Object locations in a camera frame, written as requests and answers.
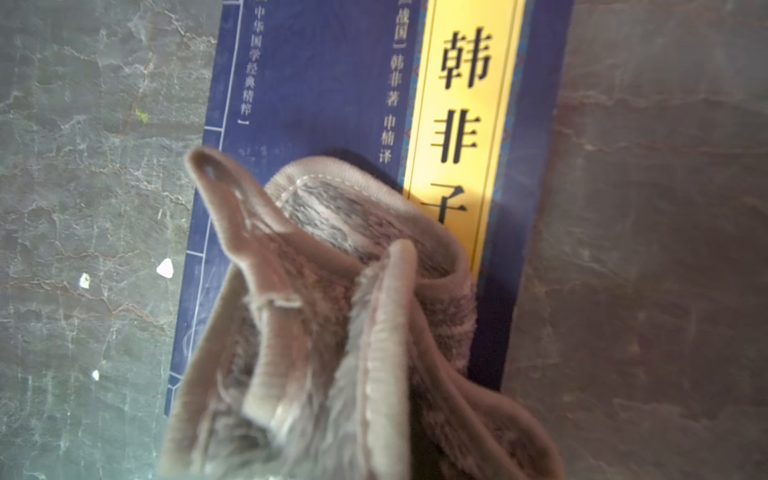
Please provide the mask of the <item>grey striped wiping cloth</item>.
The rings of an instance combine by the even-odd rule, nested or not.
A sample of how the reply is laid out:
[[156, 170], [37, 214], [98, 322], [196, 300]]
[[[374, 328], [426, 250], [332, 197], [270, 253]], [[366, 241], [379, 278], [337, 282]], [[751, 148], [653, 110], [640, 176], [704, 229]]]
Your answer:
[[467, 378], [467, 255], [445, 227], [331, 157], [266, 185], [186, 159], [230, 266], [158, 460], [167, 479], [561, 479], [555, 443]]

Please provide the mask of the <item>navy book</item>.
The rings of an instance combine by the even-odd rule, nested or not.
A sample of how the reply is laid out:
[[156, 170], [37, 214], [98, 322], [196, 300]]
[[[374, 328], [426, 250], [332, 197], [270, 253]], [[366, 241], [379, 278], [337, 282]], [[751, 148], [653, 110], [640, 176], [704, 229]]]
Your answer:
[[569, 1], [226, 1], [202, 142], [260, 181], [343, 159], [460, 239], [470, 377], [501, 384], [549, 155]]

